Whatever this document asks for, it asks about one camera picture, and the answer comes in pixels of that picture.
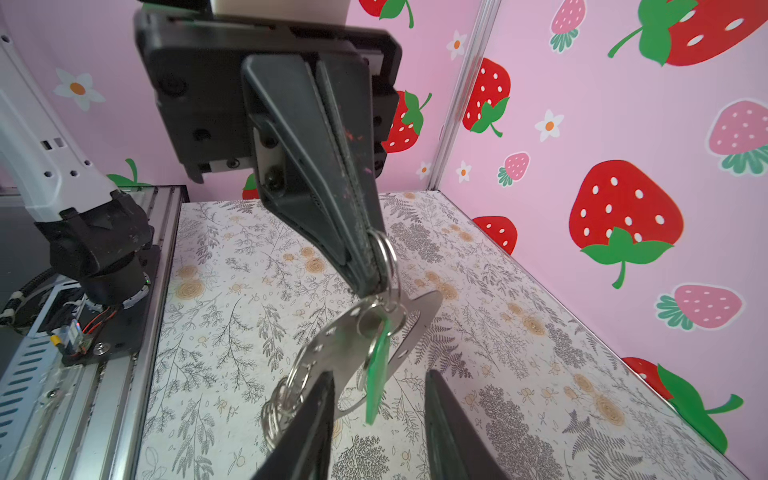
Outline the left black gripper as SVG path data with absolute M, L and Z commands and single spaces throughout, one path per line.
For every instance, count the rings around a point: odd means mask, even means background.
M 138 10 L 136 47 L 179 163 L 196 183 L 256 162 L 267 209 L 354 292 L 386 288 L 375 175 L 395 118 L 402 49 L 388 32 Z

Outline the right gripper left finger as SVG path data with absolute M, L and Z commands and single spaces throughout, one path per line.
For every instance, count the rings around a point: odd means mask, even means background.
M 326 371 L 308 395 L 286 410 L 287 380 L 281 379 L 262 409 L 262 427 L 271 451 L 255 479 L 326 479 L 332 450 L 335 382 Z

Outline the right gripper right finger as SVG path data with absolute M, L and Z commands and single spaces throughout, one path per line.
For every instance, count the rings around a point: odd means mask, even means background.
M 507 479 L 437 370 L 426 374 L 424 400 L 431 479 Z

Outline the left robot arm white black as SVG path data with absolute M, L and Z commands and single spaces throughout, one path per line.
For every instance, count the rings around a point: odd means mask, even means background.
M 376 238 L 376 180 L 402 57 L 386 31 L 334 24 L 284 1 L 248 16 L 209 1 L 144 1 L 138 55 L 188 178 L 249 170 L 268 211 L 317 247 L 359 297 L 392 286 Z M 1 166 L 50 246 L 53 270 L 90 299 L 140 288 L 148 216 L 67 139 L 9 51 L 1 56 Z

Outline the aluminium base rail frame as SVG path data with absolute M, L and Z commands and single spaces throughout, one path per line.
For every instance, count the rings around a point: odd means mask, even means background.
M 143 285 L 124 302 L 89 299 L 53 276 L 29 293 L 1 371 L 5 479 L 132 479 L 137 475 L 152 376 L 183 205 L 183 186 L 138 187 L 152 240 L 132 269 Z

